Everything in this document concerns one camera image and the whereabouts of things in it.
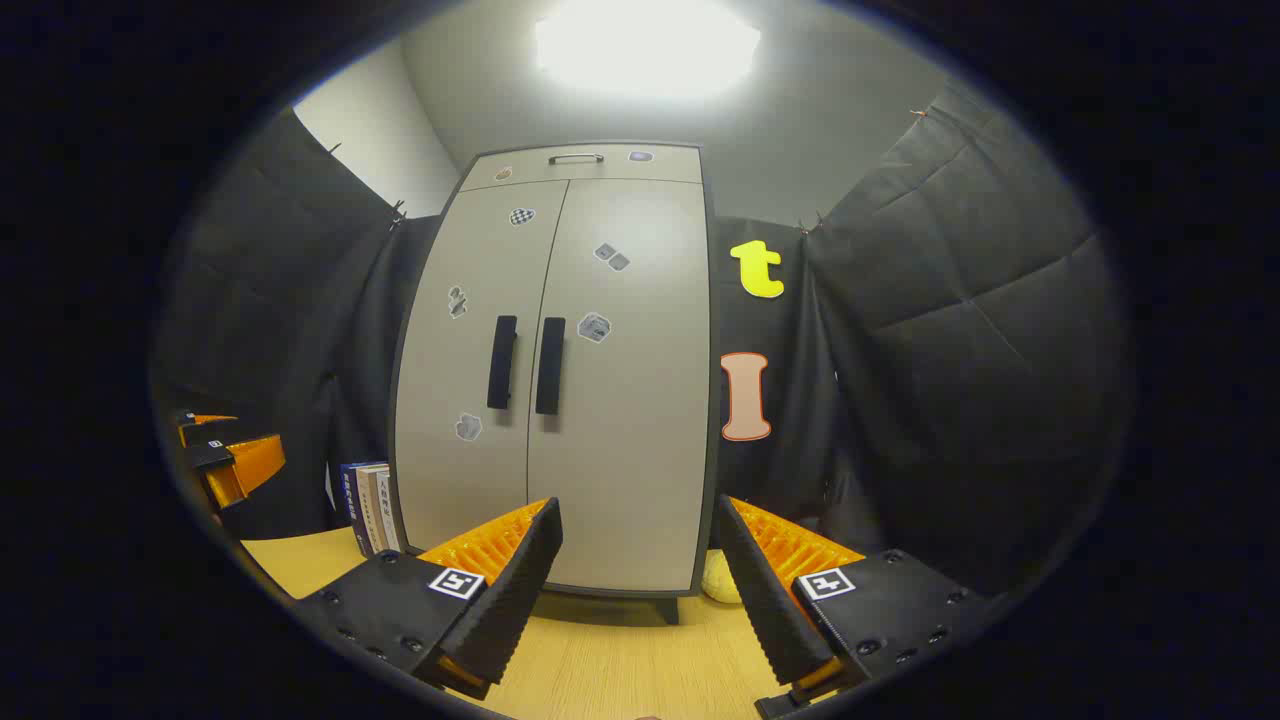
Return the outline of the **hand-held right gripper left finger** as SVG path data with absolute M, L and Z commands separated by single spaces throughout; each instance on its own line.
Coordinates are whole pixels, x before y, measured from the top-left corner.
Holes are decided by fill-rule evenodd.
M 425 684 L 484 700 L 506 674 L 562 541 L 559 501 L 541 498 L 424 553 L 374 555 L 293 610 Z

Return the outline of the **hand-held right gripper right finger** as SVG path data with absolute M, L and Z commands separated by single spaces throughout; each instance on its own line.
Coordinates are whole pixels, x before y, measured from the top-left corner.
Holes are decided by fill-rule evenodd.
M 719 539 L 751 628 L 785 693 L 763 719 L 810 717 L 828 694 L 859 697 L 977 638 L 995 600 L 902 550 L 860 553 L 721 496 Z

